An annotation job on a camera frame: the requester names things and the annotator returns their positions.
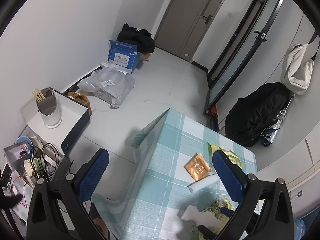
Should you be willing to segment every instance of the blue textured pad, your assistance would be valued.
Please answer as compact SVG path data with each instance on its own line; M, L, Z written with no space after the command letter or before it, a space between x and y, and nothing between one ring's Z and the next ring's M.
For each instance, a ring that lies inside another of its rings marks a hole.
M104 171L109 164L109 153L107 150L102 150L99 157L96 159L90 170L83 177L78 186L79 203L87 201L92 196L96 186L99 183Z
M212 164L231 199L235 202L241 203L243 200L243 184L237 179L228 164L218 152L213 153Z

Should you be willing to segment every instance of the tile floor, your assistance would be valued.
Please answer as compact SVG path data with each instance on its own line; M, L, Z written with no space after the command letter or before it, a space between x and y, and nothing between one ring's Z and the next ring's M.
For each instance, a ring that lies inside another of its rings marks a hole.
M70 154L71 172L76 172L99 148L109 151L110 162L96 192L110 199L119 198L133 173L130 138L136 132L168 108L206 123L208 85L203 70L156 48L150 61L132 75L135 86L118 109L89 95L91 120Z

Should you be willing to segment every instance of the white tissue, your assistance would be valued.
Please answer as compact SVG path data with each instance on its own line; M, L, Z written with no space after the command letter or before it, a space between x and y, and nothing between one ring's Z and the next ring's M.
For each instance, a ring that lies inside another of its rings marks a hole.
M216 218L214 213L210 211L200 212L195 206L188 206L181 219L184 221L191 220L195 222L197 226L204 225L211 230L219 229L222 223L221 220Z
M217 174L209 175L195 183L192 183L188 186L191 193L197 192L198 190L201 190L202 188L209 186L210 184L213 184L217 182L219 179L219 176Z

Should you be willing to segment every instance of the door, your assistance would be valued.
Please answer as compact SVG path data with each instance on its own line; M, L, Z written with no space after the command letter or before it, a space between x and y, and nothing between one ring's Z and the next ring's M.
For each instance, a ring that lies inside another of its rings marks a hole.
M156 46L189 61L222 2L172 0L156 35Z
M226 48L223 50L216 63L208 73L209 85L212 86L216 82L218 75L221 75L225 68L228 67L228 63L236 56L236 53L241 48L245 39L250 34L257 18L259 17L266 0L253 0L246 12L244 18L233 34L232 38L228 42Z
M279 12L282 2L283 0L267 0L262 13L236 56L232 59L224 73L217 78L217 82L213 84L208 91L207 101L210 103L206 105L205 113L207 113L228 90L250 61L258 47L263 42L267 41L267 33Z

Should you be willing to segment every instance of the blue gripper pad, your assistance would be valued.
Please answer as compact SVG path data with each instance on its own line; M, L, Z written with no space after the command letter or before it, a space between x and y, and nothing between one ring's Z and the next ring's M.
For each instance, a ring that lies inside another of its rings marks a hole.
M99 150L101 153L91 165L87 173L81 179L78 185L78 200L79 203L87 201L92 196L96 186L98 185L104 171L109 164L109 153L105 149Z
M222 150L217 150L212 155L212 164L218 173L229 196L235 202L241 203L244 197L244 185L237 178L233 169L236 168Z

